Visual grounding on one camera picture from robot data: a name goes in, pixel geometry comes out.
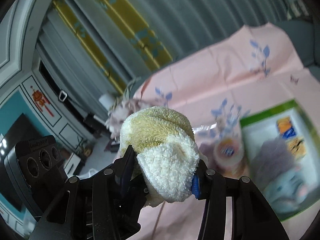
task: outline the camera lens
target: camera lens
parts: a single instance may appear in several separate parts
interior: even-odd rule
[[[47,151],[42,150],[40,152],[40,162],[47,170],[51,168],[51,158]]]
[[[54,157],[54,159],[57,161],[59,159],[59,152],[55,147],[52,147],[52,156]]]
[[[38,167],[38,164],[36,163],[36,161],[34,160],[34,158],[30,157],[27,160],[27,168],[33,177],[36,178],[39,176],[39,167]]]

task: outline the white cylinder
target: white cylinder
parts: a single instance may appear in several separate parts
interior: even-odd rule
[[[103,107],[107,111],[109,111],[110,107],[113,106],[115,101],[116,101],[115,97],[108,92],[99,98],[99,102],[103,105]]]

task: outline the television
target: television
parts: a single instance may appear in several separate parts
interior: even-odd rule
[[[0,151],[2,151],[0,154],[0,193],[14,208],[20,212],[22,211],[23,204],[9,179],[4,166],[4,159],[19,141],[39,137],[41,137],[40,133],[32,125],[28,117],[26,117],[24,114],[21,114],[10,127],[8,132],[4,135],[1,141],[2,144],[0,143]]]

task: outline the snack package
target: snack package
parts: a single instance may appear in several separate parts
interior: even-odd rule
[[[289,152],[295,157],[300,159],[306,155],[306,147],[304,145],[304,138],[298,136],[290,117],[281,118],[277,121],[278,130],[283,139],[286,140]]]

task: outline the floor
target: floor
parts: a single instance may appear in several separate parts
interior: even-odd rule
[[[103,168],[107,167],[109,164],[113,163],[116,153],[105,152],[109,139],[106,137],[101,137],[93,148],[92,154],[88,157],[85,166],[80,172],[80,176],[85,175],[90,169],[95,169],[96,171],[101,171]]]

